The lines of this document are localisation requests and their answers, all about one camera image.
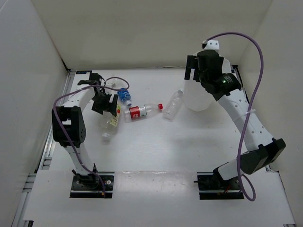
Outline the blue label small bottle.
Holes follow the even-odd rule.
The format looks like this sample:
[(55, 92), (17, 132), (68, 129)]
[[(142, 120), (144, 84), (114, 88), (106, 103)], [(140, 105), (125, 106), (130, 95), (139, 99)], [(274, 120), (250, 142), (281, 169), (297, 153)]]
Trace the blue label small bottle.
[(117, 94), (124, 105), (132, 106), (131, 95), (126, 88), (119, 89)]

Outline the clear bottle yellow label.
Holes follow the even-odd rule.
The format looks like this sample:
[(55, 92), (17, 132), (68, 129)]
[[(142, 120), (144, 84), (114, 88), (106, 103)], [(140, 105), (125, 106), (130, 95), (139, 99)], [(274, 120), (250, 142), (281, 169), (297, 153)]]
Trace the clear bottle yellow label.
[(116, 135), (118, 124), (119, 124), (120, 110), (116, 116), (110, 112), (103, 112), (100, 120), (101, 126), (101, 140), (103, 143), (109, 143)]

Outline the clear bottle red cap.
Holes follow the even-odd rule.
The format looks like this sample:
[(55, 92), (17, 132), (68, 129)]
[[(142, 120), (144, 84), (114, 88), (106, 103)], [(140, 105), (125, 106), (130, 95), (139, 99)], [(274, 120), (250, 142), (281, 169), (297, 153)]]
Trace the clear bottle red cap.
[(126, 108), (124, 110), (125, 122), (133, 122), (144, 118), (151, 118), (160, 114), (163, 104), (144, 104)]

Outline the clear crushed capless bottle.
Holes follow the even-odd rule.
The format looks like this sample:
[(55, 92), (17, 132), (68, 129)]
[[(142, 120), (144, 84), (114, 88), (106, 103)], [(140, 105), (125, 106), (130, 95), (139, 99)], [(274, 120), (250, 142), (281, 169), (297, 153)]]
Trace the clear crushed capless bottle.
[(172, 121), (183, 104), (183, 91), (176, 91), (170, 98), (168, 104), (163, 111), (164, 119)]

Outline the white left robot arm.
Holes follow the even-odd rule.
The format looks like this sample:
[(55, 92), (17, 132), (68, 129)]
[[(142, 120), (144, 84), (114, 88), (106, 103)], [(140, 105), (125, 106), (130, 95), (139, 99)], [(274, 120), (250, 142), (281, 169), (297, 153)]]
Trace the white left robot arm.
[(95, 189), (100, 181), (97, 168), (90, 160), (84, 141), (86, 127), (83, 110), (92, 101), (92, 111), (116, 117), (118, 95), (116, 89), (107, 86), (107, 80), (97, 73), (80, 80), (76, 90), (55, 100), (52, 109), (53, 139), (71, 157), (75, 169), (73, 174), (88, 189)]

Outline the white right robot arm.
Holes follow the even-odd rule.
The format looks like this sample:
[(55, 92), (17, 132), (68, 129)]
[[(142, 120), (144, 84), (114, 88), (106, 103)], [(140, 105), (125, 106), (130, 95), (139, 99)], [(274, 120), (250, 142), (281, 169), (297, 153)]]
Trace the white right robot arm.
[(199, 176), (201, 190), (239, 189), (242, 177), (271, 164), (285, 149), (284, 140), (275, 139), (258, 119), (228, 61), (217, 51), (188, 55), (184, 82), (186, 107), (200, 112), (214, 98), (239, 130), (240, 145), (247, 149), (245, 153), (238, 151), (234, 160), (217, 167), (212, 175)]

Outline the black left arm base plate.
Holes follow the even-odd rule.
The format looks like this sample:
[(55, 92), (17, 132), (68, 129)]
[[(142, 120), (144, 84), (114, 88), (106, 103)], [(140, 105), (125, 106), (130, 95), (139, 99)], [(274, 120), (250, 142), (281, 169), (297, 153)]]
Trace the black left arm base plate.
[(111, 199), (114, 188), (114, 172), (99, 172), (104, 186), (99, 183), (99, 179), (93, 175), (80, 175), (73, 173), (71, 183), (70, 198), (94, 198), (94, 199)]

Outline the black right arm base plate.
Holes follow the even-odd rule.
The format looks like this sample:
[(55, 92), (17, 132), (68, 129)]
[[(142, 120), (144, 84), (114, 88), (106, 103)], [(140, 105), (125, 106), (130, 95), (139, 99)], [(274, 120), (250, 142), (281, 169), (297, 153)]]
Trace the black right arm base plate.
[(200, 200), (244, 199), (237, 177), (230, 180), (222, 180), (214, 173), (197, 172), (197, 178), (193, 183), (198, 185)]

